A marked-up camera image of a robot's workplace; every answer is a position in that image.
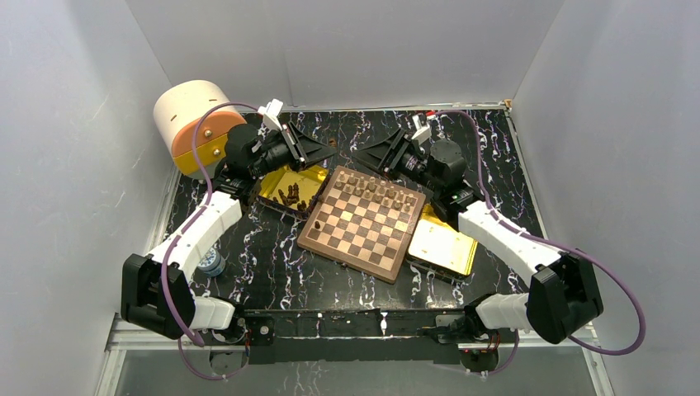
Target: yellow tray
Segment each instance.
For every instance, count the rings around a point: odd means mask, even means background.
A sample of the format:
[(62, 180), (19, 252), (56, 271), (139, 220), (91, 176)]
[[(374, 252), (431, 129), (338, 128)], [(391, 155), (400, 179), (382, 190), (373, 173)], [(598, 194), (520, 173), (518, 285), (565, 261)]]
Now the yellow tray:
[[(446, 252), (445, 248), (448, 244), (453, 251), (452, 253)], [(414, 240), (409, 246), (407, 260), (425, 271), (435, 272), (436, 276), (443, 279), (461, 281), (471, 274), (476, 246), (477, 242), (473, 238), (458, 233), (443, 223), (435, 215), (433, 207), (428, 204), (423, 207), (419, 224), (414, 231)], [(433, 251), (434, 247), (445, 248)]]
[[(306, 220), (316, 204), (319, 193), (325, 188), (328, 174), (328, 169), (318, 165), (301, 172), (294, 172), (288, 166), (282, 167), (275, 172), (268, 173), (260, 181), (258, 200), (274, 210), (292, 215), (297, 219)], [(278, 191), (282, 190), (286, 194), (287, 187), (294, 185), (294, 183), (299, 185), (299, 202), (306, 201), (306, 210), (298, 210), (296, 204), (290, 206), (282, 204)]]

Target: wooden chessboard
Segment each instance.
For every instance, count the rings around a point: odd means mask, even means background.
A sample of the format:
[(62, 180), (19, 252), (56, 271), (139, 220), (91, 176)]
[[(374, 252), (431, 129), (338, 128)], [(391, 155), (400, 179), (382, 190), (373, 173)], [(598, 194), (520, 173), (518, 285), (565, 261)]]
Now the wooden chessboard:
[(425, 195), (337, 167), (298, 244), (394, 283)]

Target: dark chessboard square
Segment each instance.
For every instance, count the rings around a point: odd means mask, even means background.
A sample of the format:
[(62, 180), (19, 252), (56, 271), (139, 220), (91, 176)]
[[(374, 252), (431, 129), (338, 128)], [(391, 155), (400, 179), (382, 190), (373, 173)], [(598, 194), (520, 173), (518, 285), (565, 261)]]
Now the dark chessboard square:
[(309, 238), (316, 240), (319, 238), (320, 234), (321, 232), (318, 229), (311, 229), (309, 231)]
[(335, 237), (330, 237), (330, 239), (329, 239), (329, 246), (330, 247), (337, 248), (339, 244), (340, 244), (340, 239), (335, 238)]
[(372, 252), (372, 254), (370, 255), (370, 262), (372, 264), (379, 264), (380, 261), (381, 261), (381, 254)]
[(367, 250), (372, 250), (374, 248), (374, 244), (375, 243), (373, 241), (366, 239), (365, 242), (362, 244), (362, 247)]
[(352, 242), (354, 238), (355, 233), (351, 233), (350, 231), (345, 231), (345, 233), (343, 234), (343, 241)]
[(384, 250), (384, 255), (387, 256), (388, 258), (394, 258), (394, 257), (396, 257), (396, 249), (394, 249), (392, 247), (387, 247)]
[(340, 220), (338, 220), (338, 223), (335, 224), (335, 226), (336, 226), (337, 228), (339, 228), (339, 229), (347, 229), (347, 228), (348, 228), (348, 224), (350, 224), (349, 221), (340, 219)]
[(393, 231), (391, 231), (391, 237), (392, 237), (393, 239), (399, 239), (399, 240), (401, 240), (401, 239), (404, 237), (404, 232), (403, 232), (403, 231), (400, 231), (400, 230), (398, 230), (398, 229), (394, 229)]
[(383, 233), (379, 234), (379, 238), (376, 239), (377, 243), (381, 243), (382, 245), (386, 245), (389, 243), (389, 236), (384, 235)]
[(357, 256), (360, 254), (360, 251), (362, 250), (361, 247), (358, 245), (350, 245), (350, 248), (348, 249), (348, 253), (352, 254), (353, 256)]

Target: cylindrical container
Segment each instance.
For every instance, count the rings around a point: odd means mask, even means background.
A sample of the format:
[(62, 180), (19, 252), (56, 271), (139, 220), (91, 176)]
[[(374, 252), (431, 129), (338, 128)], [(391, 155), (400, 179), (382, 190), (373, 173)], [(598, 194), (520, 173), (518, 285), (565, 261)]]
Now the cylindrical container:
[[(229, 98), (219, 87), (204, 80), (183, 82), (156, 101), (155, 124), (175, 165), (185, 176), (204, 178), (192, 153), (192, 134), (204, 113), (227, 101)], [(245, 124), (245, 120), (233, 106), (220, 108), (202, 123), (196, 137), (197, 154), (210, 175), (225, 156), (227, 132), (239, 124)]]
[(226, 260), (213, 247), (201, 258), (197, 269), (209, 277), (218, 276), (226, 268)]

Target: blue jar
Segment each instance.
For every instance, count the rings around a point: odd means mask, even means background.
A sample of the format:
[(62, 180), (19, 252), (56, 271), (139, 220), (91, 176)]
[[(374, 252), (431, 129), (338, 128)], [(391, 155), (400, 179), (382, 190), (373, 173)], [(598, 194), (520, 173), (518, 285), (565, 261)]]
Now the blue jar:
[(226, 268), (226, 260), (213, 247), (201, 258), (197, 268), (209, 277), (218, 276)]

